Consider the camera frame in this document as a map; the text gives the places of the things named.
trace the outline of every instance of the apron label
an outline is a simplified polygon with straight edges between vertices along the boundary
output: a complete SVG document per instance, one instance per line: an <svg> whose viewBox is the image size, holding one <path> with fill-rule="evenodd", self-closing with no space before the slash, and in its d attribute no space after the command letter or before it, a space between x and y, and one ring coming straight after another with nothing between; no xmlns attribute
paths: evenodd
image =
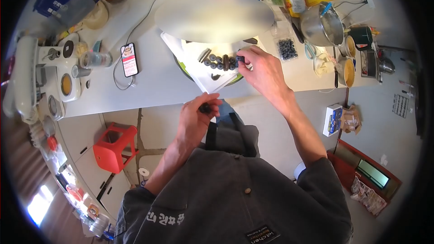
<svg viewBox="0 0 434 244"><path fill-rule="evenodd" d="M263 225L253 231L244 234L250 243L268 243L280 236L279 233L273 231L268 225Z"/></svg>

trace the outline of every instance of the hand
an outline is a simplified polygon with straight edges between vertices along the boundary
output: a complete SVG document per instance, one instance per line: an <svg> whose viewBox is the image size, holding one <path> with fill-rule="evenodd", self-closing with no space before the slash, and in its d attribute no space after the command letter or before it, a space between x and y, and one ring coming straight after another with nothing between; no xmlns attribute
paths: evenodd
<svg viewBox="0 0 434 244"><path fill-rule="evenodd" d="M239 61L238 71L250 85L280 110L285 99L292 94L292 90L285 83L280 60L255 45L236 54L243 56L247 64L253 65L252 70L249 70L243 62Z"/></svg>
<svg viewBox="0 0 434 244"><path fill-rule="evenodd" d="M223 104L223 101L217 99L219 96L220 94L208 94L205 92L182 106L179 116L178 131L175 138L178 146L181 148L180 150L187 151L189 152L188 154L191 154L205 135L210 120L214 116L220 116L218 105ZM212 110L209 115L198 111L199 106L205 102L210 105Z"/></svg>

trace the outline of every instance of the stand mixer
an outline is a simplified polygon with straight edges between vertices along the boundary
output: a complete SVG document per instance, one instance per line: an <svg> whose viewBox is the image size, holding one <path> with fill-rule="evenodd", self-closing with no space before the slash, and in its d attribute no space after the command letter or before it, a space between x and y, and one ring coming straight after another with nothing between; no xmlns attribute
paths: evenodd
<svg viewBox="0 0 434 244"><path fill-rule="evenodd" d="M43 93L53 119L65 115L62 102L77 100L81 94L80 78L73 78L71 73L72 67L79 64L76 43L39 47L38 39L30 36L18 41L15 66L3 101L6 115L15 108L24 122L35 122L36 104Z"/></svg>

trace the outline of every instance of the window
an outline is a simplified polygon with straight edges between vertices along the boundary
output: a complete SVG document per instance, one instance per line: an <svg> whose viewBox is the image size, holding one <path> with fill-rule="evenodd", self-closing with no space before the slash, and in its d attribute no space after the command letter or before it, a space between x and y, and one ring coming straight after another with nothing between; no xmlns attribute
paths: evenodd
<svg viewBox="0 0 434 244"><path fill-rule="evenodd" d="M380 189L383 189L389 181L389 178L387 176L385 176L381 171L377 170L377 168L375 168L365 160L360 160L357 169Z"/></svg>
<svg viewBox="0 0 434 244"><path fill-rule="evenodd" d="M48 187L43 185L38 194L33 197L32 202L27 207L27 211L36 225L39 226L41 224L52 201L53 195L51 194L50 190L48 190Z"/></svg>

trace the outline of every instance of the cabinet handle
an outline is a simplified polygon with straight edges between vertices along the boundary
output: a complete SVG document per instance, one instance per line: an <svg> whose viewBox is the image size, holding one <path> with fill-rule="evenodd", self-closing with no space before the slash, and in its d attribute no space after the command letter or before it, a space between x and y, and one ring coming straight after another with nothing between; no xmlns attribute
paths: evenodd
<svg viewBox="0 0 434 244"><path fill-rule="evenodd" d="M87 147L85 147L85 148L80 152L80 154L83 154L85 150L87 150Z"/></svg>

